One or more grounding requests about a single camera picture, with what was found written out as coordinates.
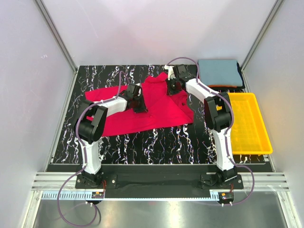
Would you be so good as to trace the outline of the red polo shirt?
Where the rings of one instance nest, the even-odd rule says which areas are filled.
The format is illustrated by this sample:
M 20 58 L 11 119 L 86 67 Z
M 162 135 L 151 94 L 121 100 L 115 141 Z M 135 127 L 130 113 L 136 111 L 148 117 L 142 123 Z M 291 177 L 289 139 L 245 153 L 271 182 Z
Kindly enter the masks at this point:
M 135 113 L 132 109 L 107 117 L 102 136 L 142 132 L 157 128 L 191 124 L 194 112 L 187 105 L 188 94 L 184 91 L 167 95 L 167 74 L 148 76 L 142 83 L 147 112 Z

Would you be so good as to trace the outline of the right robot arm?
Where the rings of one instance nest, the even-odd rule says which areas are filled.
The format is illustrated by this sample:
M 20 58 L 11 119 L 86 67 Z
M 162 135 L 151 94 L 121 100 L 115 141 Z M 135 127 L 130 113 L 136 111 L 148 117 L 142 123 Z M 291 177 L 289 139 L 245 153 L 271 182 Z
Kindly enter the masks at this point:
M 219 171 L 211 175 L 208 180 L 202 180 L 201 183 L 212 187 L 235 179 L 238 173 L 231 145 L 234 114 L 228 93 L 219 93 L 206 86 L 197 76 L 190 74 L 184 65 L 165 65 L 164 69 L 168 72 L 166 79 L 168 95 L 185 91 L 204 103 L 204 119 L 215 140 L 216 166 Z

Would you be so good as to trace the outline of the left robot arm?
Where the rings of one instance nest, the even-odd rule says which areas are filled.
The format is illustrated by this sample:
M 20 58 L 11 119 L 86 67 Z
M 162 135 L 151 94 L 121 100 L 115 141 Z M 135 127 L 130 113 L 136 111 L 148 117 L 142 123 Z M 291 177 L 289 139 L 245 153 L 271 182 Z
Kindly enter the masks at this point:
M 105 184 L 99 161 L 98 141 L 104 132 L 107 117 L 129 109 L 136 113 L 147 111 L 140 84 L 130 83 L 125 90 L 118 91 L 110 99 L 97 102 L 85 100 L 82 103 L 74 124 L 83 156 L 82 168 L 77 172 L 79 182 L 93 187 Z

